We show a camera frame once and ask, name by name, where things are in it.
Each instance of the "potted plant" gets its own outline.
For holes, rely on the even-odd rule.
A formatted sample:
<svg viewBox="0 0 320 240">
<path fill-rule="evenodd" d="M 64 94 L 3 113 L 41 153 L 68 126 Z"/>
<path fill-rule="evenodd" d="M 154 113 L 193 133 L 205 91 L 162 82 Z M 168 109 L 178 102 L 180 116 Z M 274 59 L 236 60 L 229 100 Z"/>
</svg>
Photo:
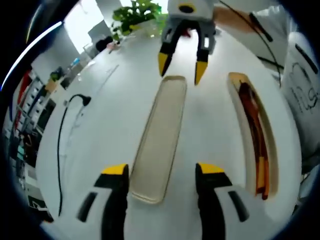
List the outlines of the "potted plant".
<svg viewBox="0 0 320 240">
<path fill-rule="evenodd" d="M 152 0 L 132 0 L 131 6 L 123 6 L 113 11 L 113 22 L 111 31 L 113 39 L 120 40 L 120 35 L 129 35 L 133 30 L 138 29 L 138 24 L 153 20 L 161 14 L 161 7 Z"/>
</svg>

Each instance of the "white table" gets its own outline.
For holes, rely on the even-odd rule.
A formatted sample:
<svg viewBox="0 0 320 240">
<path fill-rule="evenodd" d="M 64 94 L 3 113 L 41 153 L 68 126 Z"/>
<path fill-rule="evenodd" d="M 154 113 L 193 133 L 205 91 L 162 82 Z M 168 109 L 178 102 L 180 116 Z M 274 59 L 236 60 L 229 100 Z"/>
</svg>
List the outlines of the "white table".
<svg viewBox="0 0 320 240">
<path fill-rule="evenodd" d="M 284 223 L 295 205 L 301 171 L 298 132 L 270 72 L 247 48 L 222 31 L 216 37 L 213 55 L 200 84 L 194 86 L 197 44 L 196 36 L 181 39 L 166 73 L 184 76 L 188 85 L 166 197 L 159 205 L 148 205 L 133 199 L 129 193 L 126 239 L 142 236 L 143 239 L 200 239 L 196 162 L 222 167 L 233 184 L 245 187 L 241 130 L 226 84 L 229 72 L 248 75 L 273 127 L 279 183 L 277 194 L 265 201 L 265 210 L 274 221 Z M 111 54 L 105 50 L 94 59 L 94 65 L 81 72 L 82 81 L 74 81 L 70 86 L 70 96 L 82 93 L 92 96 L 92 101 L 81 126 L 73 131 L 62 164 L 65 214 L 76 215 L 80 202 L 102 169 L 121 163 L 128 163 L 131 169 L 162 80 L 157 58 L 160 46 L 158 38 L 137 37 Z M 106 70 L 117 64 L 118 68 L 102 85 L 108 76 Z M 98 93 L 97 86 L 102 86 Z M 59 208 L 56 148 L 63 111 L 63 105 L 57 104 L 44 130 L 36 164 L 38 185 L 54 219 Z"/>
</svg>

